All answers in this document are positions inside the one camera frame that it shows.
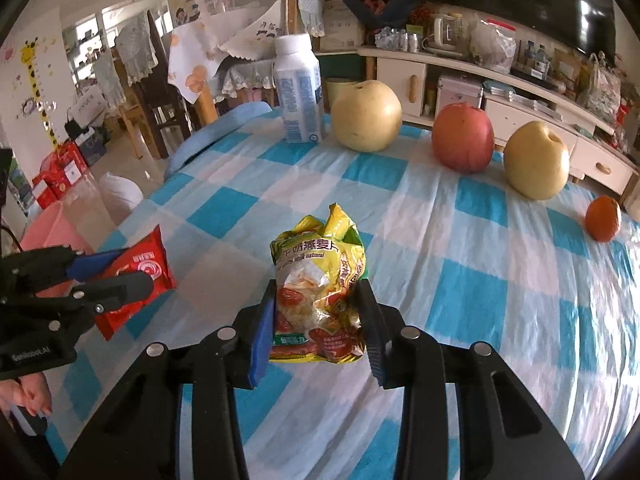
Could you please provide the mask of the person's left hand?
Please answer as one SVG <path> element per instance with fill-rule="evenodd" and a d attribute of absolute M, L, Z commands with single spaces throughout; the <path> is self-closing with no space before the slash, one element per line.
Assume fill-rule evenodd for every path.
<path fill-rule="evenodd" d="M 52 414 L 51 393 L 43 372 L 2 380 L 0 399 L 4 412 L 9 411 L 11 406 L 21 406 L 32 416 Z"/>

